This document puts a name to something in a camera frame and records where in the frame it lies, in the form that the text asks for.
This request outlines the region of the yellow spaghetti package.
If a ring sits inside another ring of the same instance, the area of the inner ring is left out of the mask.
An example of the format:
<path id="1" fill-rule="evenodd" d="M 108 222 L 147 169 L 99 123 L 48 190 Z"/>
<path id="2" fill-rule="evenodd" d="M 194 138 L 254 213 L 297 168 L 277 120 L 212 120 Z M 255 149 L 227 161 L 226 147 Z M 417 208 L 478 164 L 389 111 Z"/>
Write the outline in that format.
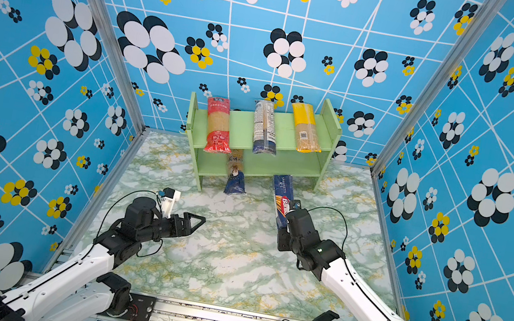
<path id="1" fill-rule="evenodd" d="M 317 134 L 314 109 L 310 104 L 294 103 L 292 106 L 296 151 L 300 153 L 322 152 Z"/>

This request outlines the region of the dark blue Barilla spaghetti package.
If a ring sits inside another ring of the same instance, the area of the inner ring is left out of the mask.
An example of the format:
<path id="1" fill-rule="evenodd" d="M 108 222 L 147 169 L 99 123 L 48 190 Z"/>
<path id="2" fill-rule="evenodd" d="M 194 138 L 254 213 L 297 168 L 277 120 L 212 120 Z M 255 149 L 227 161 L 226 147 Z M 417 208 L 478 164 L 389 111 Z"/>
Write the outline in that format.
<path id="1" fill-rule="evenodd" d="M 291 210 L 290 205 L 293 201 L 293 177 L 290 175 L 274 175 L 274 200 L 276 205 L 276 224 L 278 229 L 286 229 L 286 215 Z"/>

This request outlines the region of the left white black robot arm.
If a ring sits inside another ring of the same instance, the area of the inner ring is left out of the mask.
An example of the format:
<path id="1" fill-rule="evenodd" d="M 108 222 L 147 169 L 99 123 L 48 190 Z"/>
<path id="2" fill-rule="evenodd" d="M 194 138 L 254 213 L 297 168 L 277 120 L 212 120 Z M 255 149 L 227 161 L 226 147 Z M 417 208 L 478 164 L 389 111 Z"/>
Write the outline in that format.
<path id="1" fill-rule="evenodd" d="M 97 236 L 92 246 L 63 265 L 0 296 L 0 321 L 82 321 L 99 313 L 121 316 L 132 308 L 131 285 L 115 269 L 149 241 L 192 235 L 204 216 L 171 214 L 149 197 L 138 197 Z"/>

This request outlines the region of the red spaghetti package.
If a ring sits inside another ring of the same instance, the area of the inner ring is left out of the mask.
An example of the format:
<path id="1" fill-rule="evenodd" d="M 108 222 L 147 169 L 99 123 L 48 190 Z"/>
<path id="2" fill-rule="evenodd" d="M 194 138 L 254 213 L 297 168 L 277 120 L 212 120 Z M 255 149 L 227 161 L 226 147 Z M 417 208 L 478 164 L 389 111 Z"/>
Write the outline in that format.
<path id="1" fill-rule="evenodd" d="M 227 98 L 210 97 L 207 110 L 206 153 L 230 154 L 230 101 Z"/>

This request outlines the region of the clear blue-label spaghetti package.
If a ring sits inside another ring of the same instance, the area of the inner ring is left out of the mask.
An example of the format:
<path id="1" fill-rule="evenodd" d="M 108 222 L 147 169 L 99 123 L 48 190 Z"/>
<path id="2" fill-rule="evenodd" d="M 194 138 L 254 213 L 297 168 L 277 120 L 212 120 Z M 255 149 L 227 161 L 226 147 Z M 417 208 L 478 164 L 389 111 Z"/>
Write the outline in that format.
<path id="1" fill-rule="evenodd" d="M 253 128 L 253 153 L 271 154 L 277 153 L 275 112 L 272 102 L 267 100 L 256 101 Z"/>

